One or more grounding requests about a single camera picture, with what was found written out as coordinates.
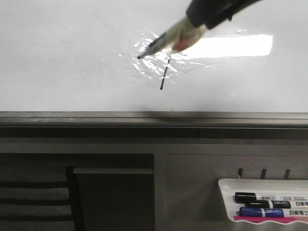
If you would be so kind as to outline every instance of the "dark sleeve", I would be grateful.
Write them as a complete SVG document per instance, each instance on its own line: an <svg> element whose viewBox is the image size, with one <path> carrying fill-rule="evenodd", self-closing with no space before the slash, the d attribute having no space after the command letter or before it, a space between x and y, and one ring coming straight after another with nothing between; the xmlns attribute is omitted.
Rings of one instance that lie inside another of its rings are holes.
<svg viewBox="0 0 308 231"><path fill-rule="evenodd" d="M212 29L256 1L259 0L192 0L186 15L195 27L205 24Z"/></svg>

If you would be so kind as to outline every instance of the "whiteboard frame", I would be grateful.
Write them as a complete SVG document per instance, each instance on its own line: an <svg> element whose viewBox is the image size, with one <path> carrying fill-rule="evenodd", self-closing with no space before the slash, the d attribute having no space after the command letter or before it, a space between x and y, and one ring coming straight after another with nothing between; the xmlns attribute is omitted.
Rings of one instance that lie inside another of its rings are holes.
<svg viewBox="0 0 308 231"><path fill-rule="evenodd" d="M0 127L308 128L308 113L16 111Z"/></svg>

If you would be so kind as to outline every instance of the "white surface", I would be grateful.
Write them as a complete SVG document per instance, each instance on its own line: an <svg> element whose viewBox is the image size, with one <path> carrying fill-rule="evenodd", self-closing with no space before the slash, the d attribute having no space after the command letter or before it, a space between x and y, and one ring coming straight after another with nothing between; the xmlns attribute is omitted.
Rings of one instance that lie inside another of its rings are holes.
<svg viewBox="0 0 308 231"><path fill-rule="evenodd" d="M159 90L164 62L138 64L139 44L189 3L1 0L0 111L308 112L307 0L262 0L207 32L214 49L172 59Z"/></svg>
<svg viewBox="0 0 308 231"><path fill-rule="evenodd" d="M224 205L226 207L227 216L232 221L234 221L234 216L239 216L238 211L240 211L240 207L245 207L245 204L238 204L235 202L234 195L236 192L250 192L261 193L262 195L273 195L278 198L277 200L280 200L279 198L282 196L308 197L308 180L251 180L221 178L218 180L218 184L222 194ZM264 221L255 224L259 225L266 222L276 221ZM307 223L304 221L293 221L292 223L295 222Z"/></svg>

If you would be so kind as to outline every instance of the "marker holder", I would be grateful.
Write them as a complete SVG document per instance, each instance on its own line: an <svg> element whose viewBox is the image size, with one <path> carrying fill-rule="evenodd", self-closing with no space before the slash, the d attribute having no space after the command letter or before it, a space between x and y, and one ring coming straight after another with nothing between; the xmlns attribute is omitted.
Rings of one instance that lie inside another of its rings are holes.
<svg viewBox="0 0 308 231"><path fill-rule="evenodd" d="M262 195L277 195L279 198L286 196L302 196L308 198L308 180L264 180L259 179L242 179L241 171L239 171L238 179L219 179L218 185L221 191L224 206L226 208L227 217L233 222L247 222L255 225L260 225L268 222L274 222L283 225L293 223L308 224L306 218L252 218L241 217L239 214L240 207L245 207L245 204L239 204L235 201L236 192L258 193Z"/></svg>

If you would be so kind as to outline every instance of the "pink strip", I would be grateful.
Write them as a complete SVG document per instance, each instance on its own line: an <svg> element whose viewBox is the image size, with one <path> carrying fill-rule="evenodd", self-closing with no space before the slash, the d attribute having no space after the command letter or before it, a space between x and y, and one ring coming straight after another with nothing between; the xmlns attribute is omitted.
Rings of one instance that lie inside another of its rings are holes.
<svg viewBox="0 0 308 231"><path fill-rule="evenodd" d="M258 217L241 217L241 216L234 216L233 219L234 220L247 220L253 223L261 223L266 220L274 220L280 223L290 223L295 220L302 220L302 219L296 219L296 218L258 218Z"/></svg>

